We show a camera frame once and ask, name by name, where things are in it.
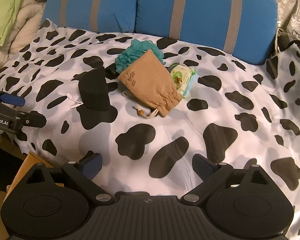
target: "bed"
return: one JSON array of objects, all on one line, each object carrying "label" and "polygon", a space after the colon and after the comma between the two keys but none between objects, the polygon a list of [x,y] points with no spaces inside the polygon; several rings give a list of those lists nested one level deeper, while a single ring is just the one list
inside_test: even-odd
[{"label": "bed", "polygon": [[[114,60],[132,39],[157,44],[166,67],[182,62],[197,68],[189,94],[165,118],[139,117],[135,99],[123,96]],[[71,109],[81,100],[82,75],[102,66],[110,110]],[[54,164],[100,153],[103,168],[93,181],[111,194],[181,197],[201,182],[191,166],[196,153],[234,168],[260,164],[294,206],[287,237],[300,240],[297,46],[254,66],[210,47],[143,34],[58,28],[47,19],[34,40],[0,70],[0,89],[25,98],[23,111],[47,119],[42,129],[23,127],[16,137],[9,135],[23,153],[33,151]]]}]

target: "blue cushion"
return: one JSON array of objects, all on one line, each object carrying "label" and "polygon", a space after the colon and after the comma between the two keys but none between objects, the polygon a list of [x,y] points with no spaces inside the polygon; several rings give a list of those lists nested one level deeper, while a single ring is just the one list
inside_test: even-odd
[{"label": "blue cushion", "polygon": [[[184,10],[174,11],[176,18],[181,19],[179,35],[176,35],[170,29],[174,24],[171,18],[175,0],[138,0],[136,32],[224,51],[226,39],[232,36],[234,48],[226,52],[247,63],[261,65],[269,57],[273,44],[277,3],[275,0],[241,1],[238,15],[238,6],[232,7],[232,0],[185,0]],[[231,15],[239,17],[239,24],[233,24]],[[235,35],[229,27],[230,18],[231,26],[237,28]]]},{"label": "blue cushion", "polygon": [[47,0],[42,21],[94,32],[134,32],[137,0]]}]

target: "black fabric object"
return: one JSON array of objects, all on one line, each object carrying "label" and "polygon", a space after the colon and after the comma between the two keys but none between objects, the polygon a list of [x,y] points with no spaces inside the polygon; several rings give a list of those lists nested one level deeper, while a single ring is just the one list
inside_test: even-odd
[{"label": "black fabric object", "polygon": [[11,185],[22,160],[0,148],[0,191],[6,192],[7,185]]},{"label": "black fabric object", "polygon": [[79,80],[79,92],[84,106],[95,111],[108,111],[110,99],[103,67],[85,73]]}]

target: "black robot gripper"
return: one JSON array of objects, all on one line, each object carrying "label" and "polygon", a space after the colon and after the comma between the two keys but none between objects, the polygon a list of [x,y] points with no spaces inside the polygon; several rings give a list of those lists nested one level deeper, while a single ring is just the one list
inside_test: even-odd
[{"label": "black robot gripper", "polygon": [[3,203],[1,218],[11,240],[286,239],[293,208],[259,165],[234,169],[196,154],[192,167],[203,182],[180,199],[115,199],[76,162],[36,164]]}]

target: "silver screw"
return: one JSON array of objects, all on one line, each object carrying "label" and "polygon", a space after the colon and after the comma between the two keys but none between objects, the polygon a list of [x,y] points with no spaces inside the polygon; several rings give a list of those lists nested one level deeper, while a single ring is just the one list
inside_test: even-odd
[{"label": "silver screw", "polygon": [[195,194],[187,194],[183,197],[183,199],[188,202],[196,202],[199,200],[199,197]]},{"label": "silver screw", "polygon": [[107,202],[111,199],[111,196],[109,194],[99,194],[96,195],[96,200],[101,202]]}]

